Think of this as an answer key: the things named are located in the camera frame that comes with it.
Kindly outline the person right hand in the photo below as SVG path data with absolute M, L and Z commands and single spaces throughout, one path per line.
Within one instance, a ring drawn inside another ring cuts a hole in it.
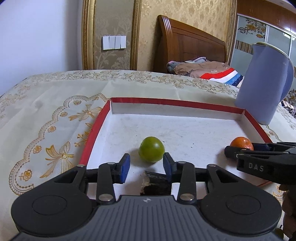
M 296 192 L 295 185 L 279 186 L 279 190 L 284 191 L 282 210 L 285 213 L 283 218 L 283 232 L 289 240 L 295 240 L 295 208 L 296 208 Z

